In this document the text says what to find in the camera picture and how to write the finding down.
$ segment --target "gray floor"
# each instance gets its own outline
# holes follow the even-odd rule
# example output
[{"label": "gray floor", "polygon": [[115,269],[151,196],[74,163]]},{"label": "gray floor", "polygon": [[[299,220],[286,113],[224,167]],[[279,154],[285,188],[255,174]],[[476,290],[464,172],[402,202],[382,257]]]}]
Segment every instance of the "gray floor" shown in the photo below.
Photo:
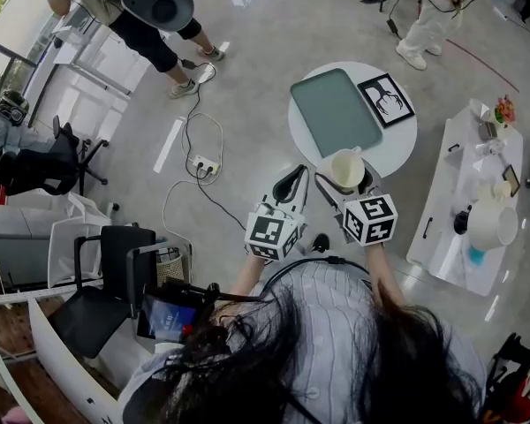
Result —
[{"label": "gray floor", "polygon": [[[518,130],[525,138],[524,175],[530,171],[530,34],[492,11],[497,0],[478,0],[465,13],[451,39],[499,71],[519,92],[464,51],[446,43],[441,57],[427,56],[428,69],[415,71],[396,53],[386,14],[358,0],[195,0],[196,16],[216,44],[229,42],[217,77],[202,89],[200,111],[221,122],[225,135],[223,174],[207,192],[235,216],[246,220],[260,199],[267,178],[291,163],[305,163],[287,124],[289,88],[309,71],[338,60],[372,64],[392,75],[413,100],[419,132],[406,164],[383,181],[399,212],[395,238],[387,244],[406,295],[456,323],[487,360],[513,331],[530,340],[530,191],[522,188],[519,215],[528,220],[506,252],[504,265],[488,297],[483,298],[433,278],[405,261],[434,174],[444,122],[470,98],[494,105],[508,94],[515,102]],[[516,14],[503,9],[514,19]],[[395,10],[401,34],[417,16],[416,0]],[[170,42],[180,56],[195,58],[188,42]],[[160,173],[154,165],[178,117],[195,98],[171,101],[165,78],[149,67],[125,109],[110,147],[95,168],[110,183],[92,184],[89,196],[101,205],[117,201],[121,222],[137,221],[166,235],[162,205],[168,188],[187,179],[178,140]],[[191,125],[193,153],[216,158],[219,132],[204,118]],[[333,212],[314,186],[305,215],[307,239],[326,231],[342,254],[363,260],[357,246],[345,246]],[[243,232],[195,185],[180,184],[171,193],[165,220],[190,238],[196,250],[194,280],[227,288],[245,257]]]}]

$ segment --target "round white table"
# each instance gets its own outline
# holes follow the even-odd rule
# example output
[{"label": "round white table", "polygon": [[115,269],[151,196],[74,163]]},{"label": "round white table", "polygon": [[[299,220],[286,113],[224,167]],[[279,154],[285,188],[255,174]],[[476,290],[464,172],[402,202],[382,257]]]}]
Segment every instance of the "round white table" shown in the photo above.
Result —
[{"label": "round white table", "polygon": [[[347,72],[354,84],[361,83],[366,80],[374,79],[385,72],[370,66],[369,64],[358,63],[355,61],[338,61],[335,63],[325,64],[310,72],[304,79],[313,77],[322,72],[330,71],[332,69],[340,68]],[[405,99],[410,103],[411,108],[414,108],[412,101],[406,94],[405,90],[397,83]],[[379,124],[375,114],[373,115],[377,124]],[[414,149],[416,142],[416,134],[418,132],[418,122],[416,115],[405,119],[391,127],[384,129],[381,124],[382,141],[369,148],[361,151],[361,156],[373,166],[381,176],[389,176],[391,173],[398,170],[405,162]],[[308,129],[307,123],[300,113],[297,103],[291,97],[289,104],[289,127],[291,135],[299,148],[300,152],[307,160],[314,166],[317,166],[322,155],[316,146],[316,142]]]}]

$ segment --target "striped shirt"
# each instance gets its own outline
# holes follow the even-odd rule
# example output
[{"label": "striped shirt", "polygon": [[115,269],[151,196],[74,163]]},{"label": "striped shirt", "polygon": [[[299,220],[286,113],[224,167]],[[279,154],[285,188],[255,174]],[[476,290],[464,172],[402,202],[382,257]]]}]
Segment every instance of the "striped shirt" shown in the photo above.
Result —
[{"label": "striped shirt", "polygon": [[[281,280],[292,288],[294,298],[302,306],[304,328],[292,389],[301,393],[299,402],[322,423],[357,422],[351,401],[353,367],[357,364],[354,338],[356,331],[367,327],[371,317],[372,296],[363,282],[367,279],[352,266],[309,262]],[[262,284],[258,284],[252,295],[259,294],[261,289]],[[455,331],[451,334],[450,351],[454,359],[484,387],[485,369],[473,347]],[[177,352],[158,355],[140,367],[120,396],[122,408],[152,373],[164,366],[169,357],[176,356]],[[291,407],[287,408],[284,421],[307,423]]]}]

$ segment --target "picture frame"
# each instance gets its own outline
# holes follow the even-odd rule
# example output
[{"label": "picture frame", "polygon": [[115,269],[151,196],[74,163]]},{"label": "picture frame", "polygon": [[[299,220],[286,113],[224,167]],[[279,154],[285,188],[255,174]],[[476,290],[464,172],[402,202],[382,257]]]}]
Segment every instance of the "picture frame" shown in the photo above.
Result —
[{"label": "picture frame", "polygon": [[511,184],[511,198],[514,197],[520,189],[520,181],[512,165],[507,166],[503,171],[503,179]]},{"label": "picture frame", "polygon": [[414,116],[414,110],[389,74],[357,84],[383,129]]}]

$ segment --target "sneaker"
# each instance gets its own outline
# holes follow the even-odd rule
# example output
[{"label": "sneaker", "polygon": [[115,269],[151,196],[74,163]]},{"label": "sneaker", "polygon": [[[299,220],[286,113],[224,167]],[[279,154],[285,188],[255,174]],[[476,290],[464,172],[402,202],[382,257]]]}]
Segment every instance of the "sneaker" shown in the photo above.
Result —
[{"label": "sneaker", "polygon": [[193,79],[188,80],[188,83],[185,85],[181,85],[180,83],[178,85],[175,85],[173,89],[170,91],[169,97],[171,99],[178,99],[179,97],[182,97],[184,95],[193,95],[198,91],[198,87],[200,84]]},{"label": "sneaker", "polygon": [[426,69],[426,60],[422,58],[422,55],[409,55],[400,43],[397,45],[397,53],[414,69],[418,69],[419,71]]},{"label": "sneaker", "polygon": [[198,54],[202,58],[213,61],[220,61],[225,55],[221,50],[218,50],[218,47],[214,47],[210,53],[206,53],[204,50],[202,50],[202,47],[199,47]]},{"label": "sneaker", "polygon": [[311,252],[324,253],[326,250],[329,250],[329,238],[326,234],[318,234],[312,242]]},{"label": "sneaker", "polygon": [[439,56],[442,55],[442,47],[437,44],[432,44],[426,47],[426,52]]}]

